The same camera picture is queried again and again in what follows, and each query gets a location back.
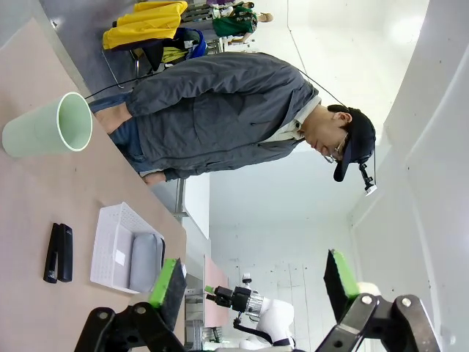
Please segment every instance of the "cup rim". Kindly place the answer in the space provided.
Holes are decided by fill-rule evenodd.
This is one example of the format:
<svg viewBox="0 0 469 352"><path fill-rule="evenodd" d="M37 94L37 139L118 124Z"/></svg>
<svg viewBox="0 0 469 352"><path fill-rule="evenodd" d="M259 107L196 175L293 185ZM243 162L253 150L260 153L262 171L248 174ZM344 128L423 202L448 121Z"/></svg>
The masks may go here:
<svg viewBox="0 0 469 352"><path fill-rule="evenodd" d="M76 95L78 97L80 97L82 99L82 101L86 104L86 107L88 107L88 103L86 102L85 98L83 98L83 96L81 96L81 94L77 93L77 92L68 92L67 94L64 94L62 96L62 98L60 99L59 101L59 105L57 106L57 111L56 111L56 124L57 124L57 130L59 131L59 136L60 136L60 139L62 140L62 142L64 143L64 145L72 150L73 152L81 152L83 149L85 149L88 144L89 144L89 141L91 140L91 136L93 134L93 117L92 117L92 114L91 114L91 110L89 110L89 107L88 107L88 112L89 112L89 120L91 122L91 128L90 128L90 131L89 131L89 136L88 136L88 140L86 141L86 143L84 144L84 146L82 148L74 148L72 147L71 145L69 145L67 143L67 141L65 140L64 136L62 135L62 130L60 129L60 123L59 123L59 113L60 113L60 108L62 107L62 102L65 100L66 97L68 97L69 95Z"/></svg>

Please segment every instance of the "cup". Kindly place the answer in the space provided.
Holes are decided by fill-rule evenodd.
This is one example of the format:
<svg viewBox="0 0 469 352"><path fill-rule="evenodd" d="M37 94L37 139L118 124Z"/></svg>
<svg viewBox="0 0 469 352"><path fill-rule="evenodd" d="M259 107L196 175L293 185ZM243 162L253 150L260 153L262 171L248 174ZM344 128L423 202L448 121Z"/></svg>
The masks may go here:
<svg viewBox="0 0 469 352"><path fill-rule="evenodd" d="M15 158L80 152L88 145L92 129L86 100L70 92L8 122L2 143L5 152Z"/></svg>

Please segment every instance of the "green shirt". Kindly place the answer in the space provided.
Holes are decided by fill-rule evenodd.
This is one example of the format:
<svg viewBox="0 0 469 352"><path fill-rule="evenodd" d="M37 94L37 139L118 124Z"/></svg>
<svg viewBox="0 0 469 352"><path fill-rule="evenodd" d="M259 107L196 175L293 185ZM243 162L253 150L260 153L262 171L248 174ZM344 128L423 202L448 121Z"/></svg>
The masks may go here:
<svg viewBox="0 0 469 352"><path fill-rule="evenodd" d="M215 18L213 29L219 37L242 37L246 33L254 33L257 27L257 17L251 9L241 6L234 8L234 15Z"/></svg>

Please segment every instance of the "white plastic basket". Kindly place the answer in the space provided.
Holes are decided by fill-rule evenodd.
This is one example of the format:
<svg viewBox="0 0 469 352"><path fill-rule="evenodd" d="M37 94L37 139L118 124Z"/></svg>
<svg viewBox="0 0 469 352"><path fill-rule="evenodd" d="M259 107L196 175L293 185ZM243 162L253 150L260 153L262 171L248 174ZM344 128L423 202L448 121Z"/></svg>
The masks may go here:
<svg viewBox="0 0 469 352"><path fill-rule="evenodd" d="M164 239L125 202L100 209L91 264L92 282L137 293L129 289L129 280L133 239L139 233L152 233Z"/></svg>

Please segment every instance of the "white label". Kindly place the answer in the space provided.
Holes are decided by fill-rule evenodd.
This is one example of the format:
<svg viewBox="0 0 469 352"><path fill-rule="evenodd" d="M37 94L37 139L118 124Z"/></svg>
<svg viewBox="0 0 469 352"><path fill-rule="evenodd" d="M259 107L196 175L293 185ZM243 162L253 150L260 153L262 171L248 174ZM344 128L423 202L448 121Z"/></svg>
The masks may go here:
<svg viewBox="0 0 469 352"><path fill-rule="evenodd" d="M125 264L125 254L122 253L120 250L116 250L116 263L124 266Z"/></svg>

